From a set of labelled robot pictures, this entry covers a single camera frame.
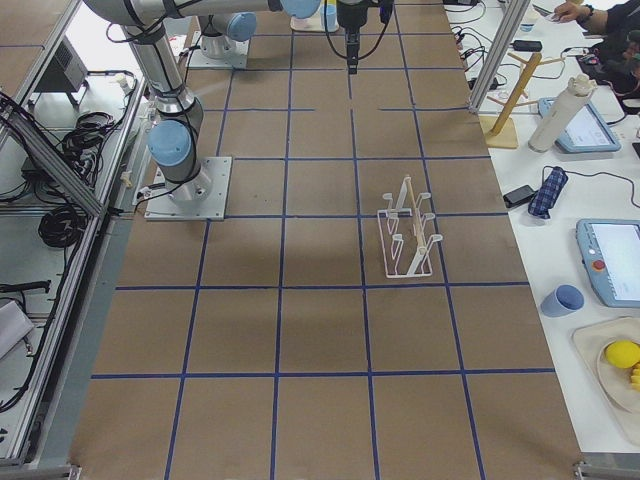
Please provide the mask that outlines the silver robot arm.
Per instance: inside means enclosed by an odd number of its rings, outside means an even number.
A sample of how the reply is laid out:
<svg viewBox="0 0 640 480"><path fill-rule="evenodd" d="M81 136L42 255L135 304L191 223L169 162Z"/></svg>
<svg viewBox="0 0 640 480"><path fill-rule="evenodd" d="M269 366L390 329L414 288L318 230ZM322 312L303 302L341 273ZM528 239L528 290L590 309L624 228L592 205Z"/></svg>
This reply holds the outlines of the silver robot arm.
<svg viewBox="0 0 640 480"><path fill-rule="evenodd" d="M255 34L257 18L253 12L199 16L201 50L205 57L228 60L246 56Z"/></svg>
<svg viewBox="0 0 640 480"><path fill-rule="evenodd" d="M122 28L160 115L159 124L148 136L148 149L164 176L166 195L188 203L208 196L213 178L196 153L203 107L178 69L163 21L185 17L227 20L259 11L284 11L304 19L328 8L326 1L88 1L86 5Z"/></svg>

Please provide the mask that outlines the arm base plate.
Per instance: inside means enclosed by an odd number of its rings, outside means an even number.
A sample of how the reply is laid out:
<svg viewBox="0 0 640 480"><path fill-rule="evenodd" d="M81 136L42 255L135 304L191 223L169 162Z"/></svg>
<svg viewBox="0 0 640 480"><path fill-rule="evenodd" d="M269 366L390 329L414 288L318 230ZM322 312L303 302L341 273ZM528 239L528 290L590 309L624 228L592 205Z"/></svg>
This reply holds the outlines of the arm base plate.
<svg viewBox="0 0 640 480"><path fill-rule="evenodd" d="M222 221L225 218L232 158L204 157L199 174L169 193L175 185L165 183L156 168L155 182L162 187L150 194L144 217L149 221Z"/></svg>
<svg viewBox="0 0 640 480"><path fill-rule="evenodd" d="M247 66L250 41L239 42L226 36L203 36L191 52L189 66L205 70L244 70Z"/></svg>

